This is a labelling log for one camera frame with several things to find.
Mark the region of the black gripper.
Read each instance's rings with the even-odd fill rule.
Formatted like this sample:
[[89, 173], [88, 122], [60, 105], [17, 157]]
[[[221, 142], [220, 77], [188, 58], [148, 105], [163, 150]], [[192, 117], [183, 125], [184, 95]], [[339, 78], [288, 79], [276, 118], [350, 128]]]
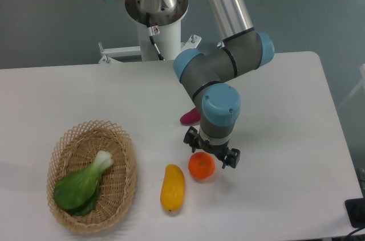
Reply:
[[241, 151], [235, 148], [228, 148], [229, 140], [230, 136], [213, 138], [204, 132], [198, 133], [196, 128], [190, 126], [183, 142], [191, 147], [192, 153], [197, 149], [201, 149], [209, 154], [218, 156], [218, 159], [222, 162], [223, 169], [227, 166], [235, 169], [240, 161]]

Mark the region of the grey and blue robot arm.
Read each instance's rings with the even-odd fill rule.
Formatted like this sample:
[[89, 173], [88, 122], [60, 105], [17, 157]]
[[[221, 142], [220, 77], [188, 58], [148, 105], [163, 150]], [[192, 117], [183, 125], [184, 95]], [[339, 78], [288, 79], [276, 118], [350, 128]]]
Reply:
[[234, 168], [240, 151], [228, 143], [240, 114], [238, 92], [228, 84], [240, 75], [268, 64], [274, 57], [273, 42], [257, 33], [244, 0], [208, 0], [222, 39], [217, 51], [204, 55], [198, 50], [200, 38], [181, 41], [181, 21], [188, 0], [125, 0], [125, 9], [135, 22], [139, 45], [101, 50], [102, 56], [132, 56], [143, 61], [172, 60], [179, 82], [200, 115], [200, 127], [189, 128], [184, 142], [201, 149]]

